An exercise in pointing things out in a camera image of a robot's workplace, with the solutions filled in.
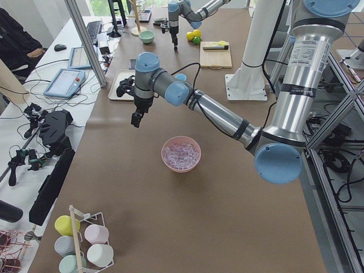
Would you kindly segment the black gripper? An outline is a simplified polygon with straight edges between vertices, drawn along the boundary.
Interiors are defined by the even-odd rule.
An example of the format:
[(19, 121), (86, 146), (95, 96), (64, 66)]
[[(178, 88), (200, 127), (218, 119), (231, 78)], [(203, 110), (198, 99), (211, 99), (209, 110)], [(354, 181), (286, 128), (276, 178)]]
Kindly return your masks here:
[(160, 24), (160, 28), (162, 29), (162, 33), (165, 34), (169, 32), (171, 34), (173, 50), (175, 52), (178, 51), (178, 38), (177, 34), (179, 33), (179, 25), (177, 21), (163, 21)]
[(134, 84), (134, 81), (135, 81), (135, 76), (132, 75), (128, 79), (122, 81), (121, 87), (124, 92), (128, 92), (129, 95), (134, 97), (134, 104), (136, 106), (137, 111), (135, 111), (131, 115), (131, 124), (134, 127), (139, 128), (144, 113), (148, 113), (149, 108), (153, 104), (154, 94), (152, 93), (146, 98), (141, 97), (138, 94), (139, 91), (136, 85)]

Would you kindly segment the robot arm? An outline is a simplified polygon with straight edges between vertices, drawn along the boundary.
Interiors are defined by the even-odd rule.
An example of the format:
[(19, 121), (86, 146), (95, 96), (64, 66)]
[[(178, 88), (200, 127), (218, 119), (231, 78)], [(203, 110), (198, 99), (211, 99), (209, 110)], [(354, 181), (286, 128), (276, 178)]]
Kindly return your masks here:
[(252, 125), (191, 83), (173, 77), (160, 67), (159, 58), (151, 52), (137, 57), (135, 74), (119, 83), (116, 94), (133, 97), (136, 111), (131, 123), (135, 127), (152, 106), (155, 95), (174, 106), (188, 106), (225, 135), (241, 142), (254, 155), (255, 169), (263, 179), (274, 184), (289, 183), (300, 175), (303, 166), (303, 127), (331, 46), (343, 35), (357, 5), (357, 1), (299, 2), (292, 26), (293, 50), (274, 117), (266, 128)]
[(162, 33), (170, 33), (173, 48), (176, 52), (178, 50), (179, 17), (184, 18), (196, 30), (201, 26), (204, 19), (212, 16), (220, 7), (227, 5), (229, 2), (229, 0), (212, 0), (197, 11), (193, 11), (190, 1), (169, 1), (167, 7), (168, 18), (160, 24)]

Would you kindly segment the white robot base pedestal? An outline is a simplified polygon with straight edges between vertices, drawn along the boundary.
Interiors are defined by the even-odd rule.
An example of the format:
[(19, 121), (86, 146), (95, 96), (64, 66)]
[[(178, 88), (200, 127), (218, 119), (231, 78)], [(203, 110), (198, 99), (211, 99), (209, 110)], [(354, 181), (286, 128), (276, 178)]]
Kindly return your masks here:
[(227, 98), (230, 101), (266, 101), (263, 74), (264, 58), (268, 51), (279, 15), (285, 1), (258, 1), (251, 21), (242, 64), (235, 74), (225, 76)]

